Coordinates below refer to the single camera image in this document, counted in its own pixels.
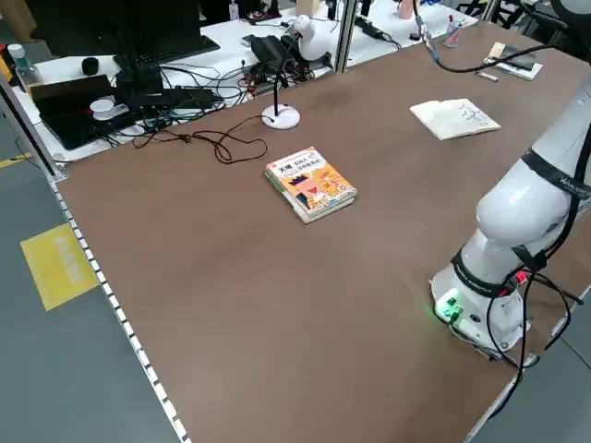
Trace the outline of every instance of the white notebook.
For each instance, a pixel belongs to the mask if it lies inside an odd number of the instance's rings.
[[[410,108],[439,140],[471,136],[500,129],[501,125],[468,99],[431,101]]]

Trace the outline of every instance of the desk lamp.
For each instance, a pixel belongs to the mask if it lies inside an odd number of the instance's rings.
[[[298,16],[292,26],[295,32],[295,41],[299,52],[305,60],[316,61],[324,56],[330,45],[327,33],[319,31],[308,16]],[[279,104],[278,89],[279,78],[283,72],[285,61],[277,72],[273,88],[274,103],[262,112],[262,121],[265,125],[275,129],[291,129],[299,124],[299,112],[288,104]]]

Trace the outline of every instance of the book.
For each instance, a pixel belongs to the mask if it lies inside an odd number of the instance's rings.
[[[304,223],[349,206],[357,194],[313,147],[269,163],[265,176]]]
[[[494,131],[501,126],[468,99],[417,104],[410,112],[439,140]]]

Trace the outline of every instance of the plastic bottle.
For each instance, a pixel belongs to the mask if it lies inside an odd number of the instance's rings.
[[[43,84],[39,70],[35,65],[29,63],[29,60],[25,56],[25,48],[22,45],[10,44],[8,45],[8,51],[16,63],[15,71],[17,72],[17,77],[22,87],[30,95],[30,88]]]

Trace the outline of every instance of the yellow label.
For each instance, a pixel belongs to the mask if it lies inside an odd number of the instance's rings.
[[[7,166],[10,166],[11,164],[22,162],[23,160],[27,160],[27,159],[30,159],[30,154],[19,155],[17,157],[14,157],[14,158],[8,159],[8,160],[0,160],[0,169],[6,168]]]
[[[6,80],[6,83],[9,83],[12,80],[12,72],[8,69],[4,58],[0,57],[0,74],[2,74]]]
[[[67,223],[20,242],[20,247],[47,311],[99,284]]]

